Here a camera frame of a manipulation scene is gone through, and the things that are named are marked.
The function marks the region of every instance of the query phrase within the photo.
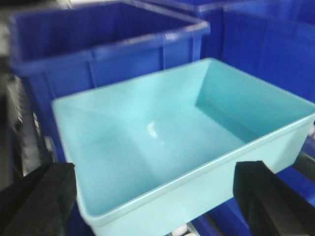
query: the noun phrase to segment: blue plastic container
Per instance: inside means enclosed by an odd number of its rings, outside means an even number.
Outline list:
[[[209,217],[205,214],[192,220],[191,223],[200,236],[220,236],[217,229],[210,223]]]
[[[207,213],[226,236],[252,236],[235,198]]]
[[[226,7],[223,61],[315,101],[315,1]]]
[[[293,167],[288,167],[279,172],[278,177],[289,185],[295,192],[315,206],[315,183],[305,177]]]
[[[201,46],[202,58],[220,59],[223,51],[223,7],[247,0],[142,0],[170,10],[185,13],[211,23],[211,34],[205,36]]]
[[[205,21],[132,0],[21,13],[10,65],[62,155],[53,99],[200,59],[209,32]]]
[[[315,140],[312,137],[308,136],[301,150],[314,158],[315,157]]]

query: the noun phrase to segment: plastic tray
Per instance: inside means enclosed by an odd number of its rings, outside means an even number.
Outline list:
[[[314,11],[313,0],[227,6],[223,61],[314,102]]]
[[[211,23],[211,34],[204,36],[202,58],[221,59],[223,51],[223,7],[247,0],[142,0],[177,12],[185,13]]]
[[[60,147],[54,98],[200,59],[207,22],[132,0],[16,14],[10,65]]]
[[[292,165],[315,119],[313,103],[215,59],[53,108],[98,236],[160,236],[195,219],[233,196],[237,161]]]

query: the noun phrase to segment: blue plastic crate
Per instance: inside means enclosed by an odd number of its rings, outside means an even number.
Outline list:
[[[226,236],[252,236],[235,198],[207,213]]]
[[[301,150],[314,158],[315,157],[315,140],[312,137],[308,136]]]
[[[191,221],[200,236],[220,236],[220,232],[210,223],[207,215],[201,215]]]
[[[288,167],[279,172],[278,177],[290,186],[295,192],[315,206],[315,183],[305,177],[293,167]]]
[[[315,1],[226,7],[223,61],[315,101]]]
[[[11,68],[61,160],[53,99],[200,59],[210,32],[205,21],[132,0],[20,13],[10,22]]]
[[[203,38],[202,58],[220,59],[223,51],[223,7],[247,0],[142,0],[170,10],[185,13],[211,23],[211,34]]]

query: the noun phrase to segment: blue crate rim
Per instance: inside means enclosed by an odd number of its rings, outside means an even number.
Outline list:
[[[226,0],[221,0],[218,2],[210,2],[201,5],[191,5],[188,3],[178,2],[176,0],[147,0],[149,3],[163,4],[165,6],[177,8],[180,10],[190,11],[192,13],[205,13],[210,10],[222,9],[226,5],[234,4],[236,2],[243,2],[247,0],[234,0],[233,3],[226,2]]]
[[[144,2],[139,2],[136,0],[112,0],[112,1],[107,1],[107,2],[94,2],[94,3],[88,3],[88,4],[78,4],[75,5],[73,8],[54,8],[54,9],[48,9],[44,11],[34,11],[32,13],[26,13],[26,14],[42,14],[43,12],[49,13],[49,12],[56,12],[60,10],[64,11],[70,11],[70,10],[76,10],[76,9],[81,9],[85,7],[93,7],[96,5],[108,5],[108,4],[114,4],[114,3],[125,3],[129,4],[135,7],[143,8],[148,11],[152,11],[161,15],[169,16],[172,18],[180,19],[186,22],[191,23],[191,25],[186,26],[186,27],[181,27],[173,30],[165,30],[159,33],[149,33],[145,35],[141,35],[138,37],[132,37],[129,39],[124,39],[118,42],[114,43],[108,43],[106,45],[98,45],[98,46],[93,46],[85,50],[80,50],[77,52],[73,53],[66,53],[64,55],[55,55],[55,56],[49,56],[49,57],[44,57],[42,59],[34,59],[34,60],[29,60],[29,61],[24,61],[21,58],[18,58],[17,56],[12,56],[12,54],[9,57],[9,63],[12,68],[12,70],[17,73],[18,75],[26,76],[26,75],[31,75],[31,74],[36,74],[37,72],[34,71],[33,65],[41,65],[41,70],[45,68],[49,68],[49,64],[54,62],[54,64],[57,65],[56,67],[63,67],[64,64],[66,65],[72,65],[72,64],[77,64],[79,62],[89,62],[89,61],[95,61],[100,58],[104,59],[106,58],[106,55],[100,56],[98,51],[107,51],[107,50],[113,50],[116,47],[119,47],[120,50],[116,50],[118,53],[122,53],[125,51],[125,49],[128,49],[129,52],[134,52],[138,51],[139,47],[142,50],[156,47],[156,46],[161,46],[165,45],[168,43],[172,43],[174,41],[178,41],[181,39],[186,39],[189,37],[196,37],[196,36],[201,36],[204,34],[209,34],[210,33],[210,24],[206,21],[200,20],[198,18],[188,16],[185,14],[181,14],[175,11],[171,11],[162,7],[154,6],[148,3]],[[14,31],[16,28],[14,27],[15,25],[15,18],[20,18],[23,17],[25,13],[19,12],[13,14],[9,18],[9,23],[10,23],[10,30]],[[17,51],[15,47],[13,47],[12,42],[15,39],[11,39],[10,42],[10,48],[12,51]]]

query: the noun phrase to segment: light blue plastic bin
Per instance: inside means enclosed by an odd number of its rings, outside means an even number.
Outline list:
[[[291,165],[315,105],[214,59],[58,98],[97,236],[161,236],[232,195],[237,161]]]

